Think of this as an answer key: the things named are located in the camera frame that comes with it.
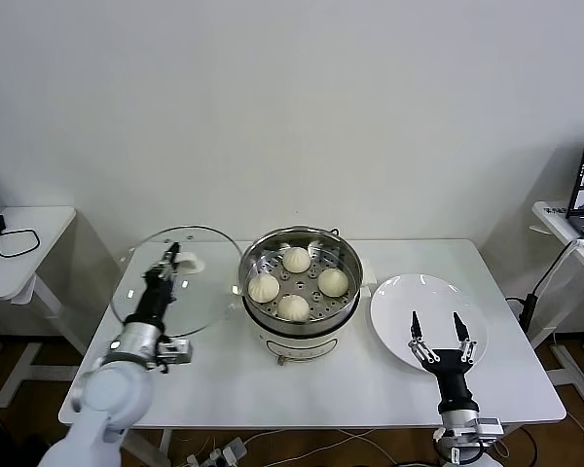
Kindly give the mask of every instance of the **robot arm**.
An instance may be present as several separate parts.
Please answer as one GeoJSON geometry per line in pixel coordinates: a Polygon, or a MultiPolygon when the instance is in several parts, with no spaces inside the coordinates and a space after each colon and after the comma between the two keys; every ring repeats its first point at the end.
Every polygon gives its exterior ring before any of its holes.
{"type": "Polygon", "coordinates": [[[40,467],[119,467],[128,429],[148,411],[153,399],[149,370],[188,363],[188,340],[164,335],[164,313],[172,295],[179,243],[164,252],[144,274],[147,288],[124,329],[111,342],[100,366],[84,374],[72,400],[78,412],[67,436],[53,445],[40,467]]]}
{"type": "Polygon", "coordinates": [[[435,375],[441,393],[439,414],[443,427],[433,436],[439,456],[451,464],[473,464],[483,457],[485,448],[499,439],[504,430],[498,418],[480,418],[478,404],[467,388],[465,374],[474,363],[476,341],[454,313],[459,348],[432,349],[421,336],[418,316],[413,312],[409,347],[425,370],[435,375]]]}

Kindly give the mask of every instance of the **floor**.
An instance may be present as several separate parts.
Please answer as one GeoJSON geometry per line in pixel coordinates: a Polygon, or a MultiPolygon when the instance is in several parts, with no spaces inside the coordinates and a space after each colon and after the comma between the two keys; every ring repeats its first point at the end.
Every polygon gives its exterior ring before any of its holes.
{"type": "MultiPolygon", "coordinates": [[[[559,340],[566,345],[584,371],[584,352],[580,341],[559,340]]],[[[25,342],[5,341],[0,352],[0,387],[25,348],[25,342]]],[[[546,369],[558,368],[547,342],[537,349],[537,354],[546,369]]],[[[75,365],[80,355],[64,341],[45,343],[36,363],[48,365],[75,365]]],[[[25,382],[7,409],[0,410],[0,418],[11,431],[17,443],[26,436],[37,433],[50,442],[60,439],[66,433],[56,418],[58,409],[69,385],[60,382],[25,382]]],[[[572,387],[559,388],[566,408],[584,424],[584,404],[572,387]]],[[[560,423],[533,425],[528,430],[538,445],[536,465],[554,467],[584,466],[584,434],[575,423],[567,418],[560,423]]],[[[160,430],[141,431],[151,441],[158,441],[160,430]]],[[[256,432],[233,431],[175,431],[169,448],[172,465],[181,465],[186,455],[201,451],[199,459],[204,460],[214,446],[220,447],[235,436],[242,439],[256,432]]],[[[383,447],[397,462],[413,460],[434,462],[436,457],[430,444],[432,430],[381,430],[368,436],[383,447]]],[[[260,437],[251,442],[249,454],[242,459],[242,467],[267,466],[269,463],[298,456],[312,449],[337,443],[346,436],[337,431],[289,431],[260,437]]],[[[533,446],[522,431],[505,438],[510,448],[510,457],[500,459],[505,466],[529,466],[533,457],[533,446]]],[[[305,466],[376,466],[388,467],[391,463],[377,449],[359,440],[348,441],[333,449],[323,450],[302,460],[288,462],[292,467],[305,466]]],[[[129,453],[123,452],[124,467],[139,467],[141,464],[129,453]]]]}

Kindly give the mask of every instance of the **power strip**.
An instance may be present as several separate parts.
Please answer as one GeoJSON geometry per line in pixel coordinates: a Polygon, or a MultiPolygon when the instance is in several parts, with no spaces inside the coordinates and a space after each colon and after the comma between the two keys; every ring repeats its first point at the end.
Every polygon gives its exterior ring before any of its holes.
{"type": "Polygon", "coordinates": [[[246,456],[246,447],[240,438],[232,439],[223,450],[215,449],[199,464],[194,454],[186,457],[187,467],[237,467],[237,462],[246,456]]]}

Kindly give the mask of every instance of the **white plate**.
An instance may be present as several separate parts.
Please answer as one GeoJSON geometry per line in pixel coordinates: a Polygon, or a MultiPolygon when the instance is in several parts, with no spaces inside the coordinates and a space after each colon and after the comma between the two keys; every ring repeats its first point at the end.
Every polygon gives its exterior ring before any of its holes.
{"type": "Polygon", "coordinates": [[[396,357],[423,370],[408,346],[412,312],[420,320],[424,342],[431,348],[458,348],[453,313],[467,326],[469,337],[478,342],[474,365],[487,350],[487,321],[472,300],[454,285],[426,274],[396,275],[377,289],[370,315],[379,338],[396,357]]]}

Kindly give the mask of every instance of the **desk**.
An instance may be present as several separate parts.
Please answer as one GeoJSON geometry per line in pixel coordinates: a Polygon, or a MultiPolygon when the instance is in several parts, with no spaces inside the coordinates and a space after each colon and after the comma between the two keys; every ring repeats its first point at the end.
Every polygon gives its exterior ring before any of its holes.
{"type": "MultiPolygon", "coordinates": [[[[554,387],[470,241],[360,240],[351,245],[379,283],[398,273],[423,272],[454,283],[474,298],[490,330],[485,357],[467,374],[482,415],[497,416],[505,424],[565,417],[554,387]]],[[[131,283],[162,251],[164,245],[147,254],[137,250],[123,281],[131,283]]],[[[126,315],[129,310],[118,312],[126,315]]],[[[310,363],[278,366],[252,335],[249,320],[238,308],[192,336],[193,362],[170,368],[168,375],[153,374],[154,402],[135,426],[393,428],[441,423],[435,378],[409,368],[384,348],[372,329],[368,300],[347,324],[338,347],[310,363]]],[[[120,329],[107,309],[78,375],[91,369],[120,329]]],[[[72,385],[60,409],[63,423],[77,416],[69,402],[73,390],[72,385]]]]}
{"type": "MultiPolygon", "coordinates": [[[[538,217],[549,231],[556,236],[556,238],[563,244],[579,237],[577,231],[566,219],[566,201],[538,201],[532,207],[532,212],[538,217]]],[[[579,248],[572,253],[572,256],[584,266],[584,248],[579,248]]],[[[556,328],[569,316],[579,302],[584,298],[584,270],[576,274],[565,288],[570,291],[563,294],[554,301],[555,312],[545,322],[539,322],[536,319],[532,320],[533,326],[528,332],[530,342],[533,347],[537,347],[543,342],[556,328]]],[[[568,355],[567,351],[554,351],[561,364],[569,372],[565,372],[563,376],[558,374],[558,383],[575,384],[578,392],[584,399],[584,375],[579,370],[579,367],[574,364],[573,359],[568,355]]]]}
{"type": "MultiPolygon", "coordinates": [[[[72,332],[61,319],[62,303],[35,273],[60,236],[65,232],[76,212],[73,207],[6,207],[0,208],[5,217],[7,231],[33,229],[39,235],[39,247],[16,258],[0,257],[0,301],[25,304],[32,293],[39,296],[48,307],[51,322],[82,353],[86,345],[72,332]]],[[[14,235],[9,238],[10,248],[16,251],[30,246],[27,235],[14,235]]],[[[0,407],[7,407],[24,379],[71,380],[75,371],[72,367],[37,367],[30,365],[39,343],[30,344],[0,391],[0,407]]]]}

